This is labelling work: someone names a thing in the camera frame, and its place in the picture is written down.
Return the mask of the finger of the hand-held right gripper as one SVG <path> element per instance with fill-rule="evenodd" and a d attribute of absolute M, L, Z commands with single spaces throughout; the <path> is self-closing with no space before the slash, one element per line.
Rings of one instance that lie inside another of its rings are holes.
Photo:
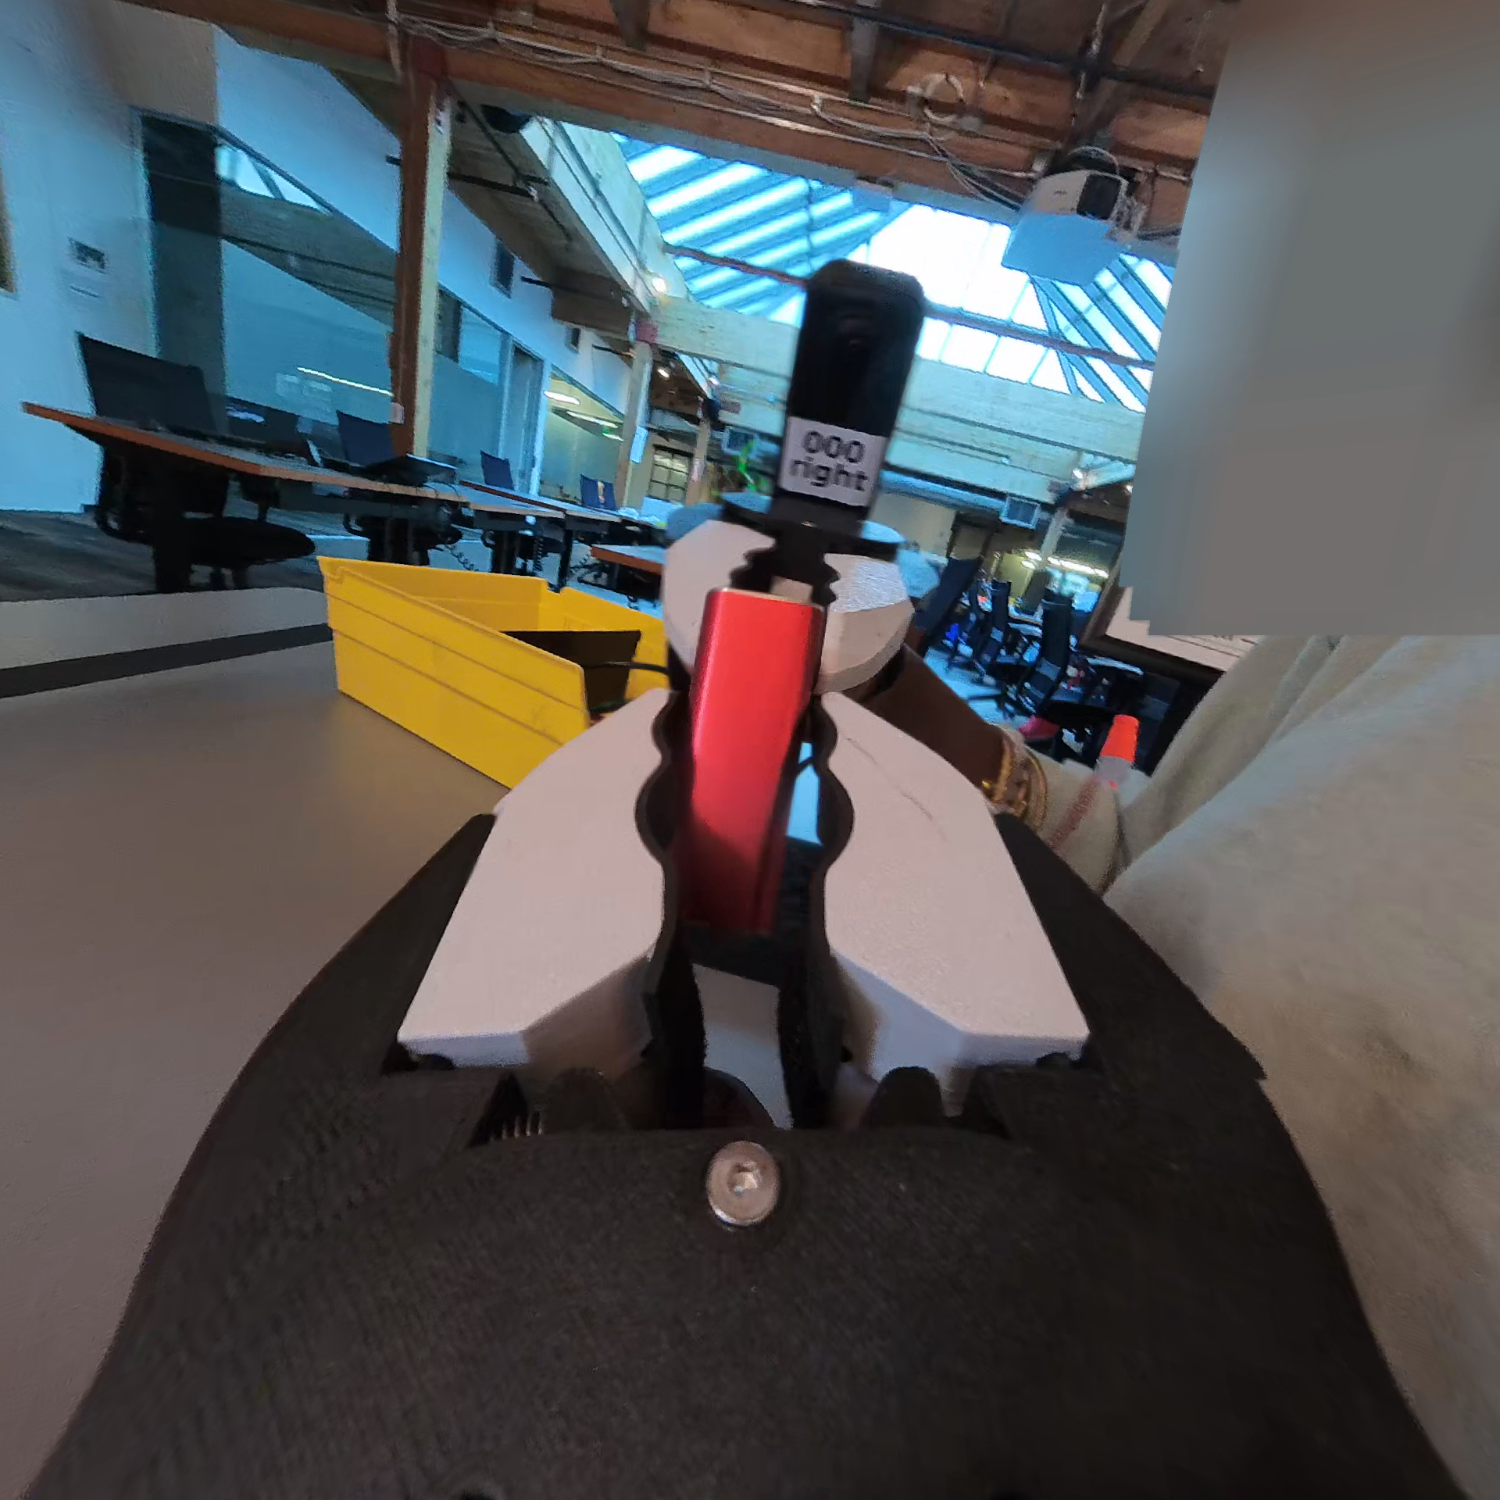
<path fill-rule="evenodd" d="M 709 594 L 727 591 L 750 553 L 750 529 L 704 521 L 664 553 L 664 635 L 681 665 L 695 660 Z"/>
<path fill-rule="evenodd" d="M 831 605 L 820 628 L 819 692 L 849 692 L 890 665 L 914 607 L 896 560 L 829 556 L 829 567 Z"/>

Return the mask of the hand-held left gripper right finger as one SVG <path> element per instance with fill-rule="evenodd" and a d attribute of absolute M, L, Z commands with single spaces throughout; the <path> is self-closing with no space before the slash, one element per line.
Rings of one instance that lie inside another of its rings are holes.
<path fill-rule="evenodd" d="M 820 713 L 851 802 L 820 925 L 856 1074 L 926 1069 L 954 1112 L 985 1067 L 1080 1058 L 1083 1010 L 985 794 L 861 703 L 829 692 Z"/>

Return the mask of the black office chair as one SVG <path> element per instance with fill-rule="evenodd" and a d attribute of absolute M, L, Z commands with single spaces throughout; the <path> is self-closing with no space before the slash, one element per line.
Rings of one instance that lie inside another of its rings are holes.
<path fill-rule="evenodd" d="M 159 361 L 76 337 L 91 411 L 146 436 L 229 445 L 195 364 Z M 185 594 L 207 567 L 222 591 L 252 586 L 252 570 L 312 556 L 312 542 L 265 521 L 276 483 L 215 460 L 175 456 L 146 441 L 94 438 L 94 529 L 152 548 L 154 591 Z"/>

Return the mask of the wooden post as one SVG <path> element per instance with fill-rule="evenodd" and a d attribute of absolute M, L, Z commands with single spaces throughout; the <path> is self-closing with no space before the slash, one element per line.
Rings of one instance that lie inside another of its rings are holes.
<path fill-rule="evenodd" d="M 453 157 L 453 90 L 441 48 L 403 32 L 403 161 L 392 328 L 392 431 L 398 452 L 423 456 L 436 403 L 441 202 Z"/>

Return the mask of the person's right forearm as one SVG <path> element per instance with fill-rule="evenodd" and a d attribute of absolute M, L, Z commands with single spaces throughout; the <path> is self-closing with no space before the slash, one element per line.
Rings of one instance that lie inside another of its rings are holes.
<path fill-rule="evenodd" d="M 1022 743 L 1032 759 L 1029 825 L 1095 893 L 1104 893 L 1183 820 L 1185 759 L 1178 743 L 1154 775 L 1136 766 L 1124 789 L 1104 786 L 1095 764 L 1055 759 L 1040 740 Z"/>

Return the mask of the yellow storage bin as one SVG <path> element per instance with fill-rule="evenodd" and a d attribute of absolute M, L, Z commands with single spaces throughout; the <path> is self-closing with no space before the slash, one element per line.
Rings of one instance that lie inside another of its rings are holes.
<path fill-rule="evenodd" d="M 320 574 L 337 689 L 503 789 L 602 723 L 577 697 L 552 697 L 577 689 L 566 665 L 524 669 L 503 630 L 641 630 L 626 700 L 667 687 L 664 622 L 583 591 L 337 556 L 320 556 Z"/>

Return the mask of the person's right hand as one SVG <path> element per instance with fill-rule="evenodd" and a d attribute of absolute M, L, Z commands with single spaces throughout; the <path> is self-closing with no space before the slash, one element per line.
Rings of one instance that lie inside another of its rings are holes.
<path fill-rule="evenodd" d="M 851 689 L 851 700 L 947 759 L 991 809 L 1023 809 L 1029 772 L 1018 737 L 979 719 L 914 650 L 898 650 L 877 680 Z"/>

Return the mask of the black bin divider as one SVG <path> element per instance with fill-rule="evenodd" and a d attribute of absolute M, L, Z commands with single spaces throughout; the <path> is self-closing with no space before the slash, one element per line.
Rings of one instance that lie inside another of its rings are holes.
<path fill-rule="evenodd" d="M 641 630 L 595 630 L 595 628 L 540 628 L 503 630 L 514 642 L 524 669 L 540 669 L 540 655 L 557 669 L 566 665 L 577 689 L 560 687 L 552 697 L 583 700 L 589 719 L 602 719 L 626 703 L 630 671 L 638 660 Z"/>

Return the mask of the person's grey sweatshirt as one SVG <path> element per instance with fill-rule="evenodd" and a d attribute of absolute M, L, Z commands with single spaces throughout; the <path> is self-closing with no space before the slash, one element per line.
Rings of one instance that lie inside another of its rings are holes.
<path fill-rule="evenodd" d="M 1120 811 L 1108 907 L 1259 1062 L 1419 1427 L 1500 1458 L 1500 644 L 1264 638 Z"/>

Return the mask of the wooden office desk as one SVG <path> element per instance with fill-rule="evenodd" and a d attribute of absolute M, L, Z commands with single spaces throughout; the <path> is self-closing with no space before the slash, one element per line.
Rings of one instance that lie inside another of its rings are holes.
<path fill-rule="evenodd" d="M 229 438 L 175 436 L 94 412 L 65 412 L 45 403 L 23 403 L 23 412 L 98 445 L 98 490 L 88 517 L 116 542 L 154 546 L 159 497 L 164 514 L 207 521 L 204 509 L 175 497 L 175 483 L 189 483 L 189 494 L 226 483 L 229 497 L 252 483 L 258 517 L 369 517 L 382 529 L 403 522 L 404 537 L 416 531 L 448 536 L 475 522 L 469 501 L 448 487 L 371 478 L 363 473 L 261 452 Z"/>

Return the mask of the red ethernet splitter box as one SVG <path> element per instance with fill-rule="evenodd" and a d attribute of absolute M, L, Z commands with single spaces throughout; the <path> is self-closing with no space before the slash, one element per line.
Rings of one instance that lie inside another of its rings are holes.
<path fill-rule="evenodd" d="M 814 697 L 826 613 L 809 602 L 711 591 L 691 660 L 681 820 L 681 913 L 769 933 L 792 755 Z"/>

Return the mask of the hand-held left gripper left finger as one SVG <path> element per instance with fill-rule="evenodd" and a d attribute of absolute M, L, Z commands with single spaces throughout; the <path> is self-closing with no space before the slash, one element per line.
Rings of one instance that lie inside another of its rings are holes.
<path fill-rule="evenodd" d="M 677 697 L 648 689 L 540 759 L 494 825 L 398 1025 L 457 1069 L 632 1069 L 677 893 L 641 796 Z"/>

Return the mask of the grey desk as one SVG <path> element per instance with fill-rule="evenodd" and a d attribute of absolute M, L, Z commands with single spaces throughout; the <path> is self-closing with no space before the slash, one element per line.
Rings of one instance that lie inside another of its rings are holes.
<path fill-rule="evenodd" d="M 566 1194 L 670 1170 L 594 1076 L 398 1047 L 490 820 L 325 660 L 5 713 L 5 1151 L 64 1293 L 5 1326 L 5 1385 L 116 1314 L 5 1465 L 25 1495 L 677 1495 L 618 1339 L 540 1306 L 626 1290 Z"/>
<path fill-rule="evenodd" d="M 193 591 L 0 605 L 0 669 L 49 669 L 210 638 L 325 628 L 320 591 Z"/>

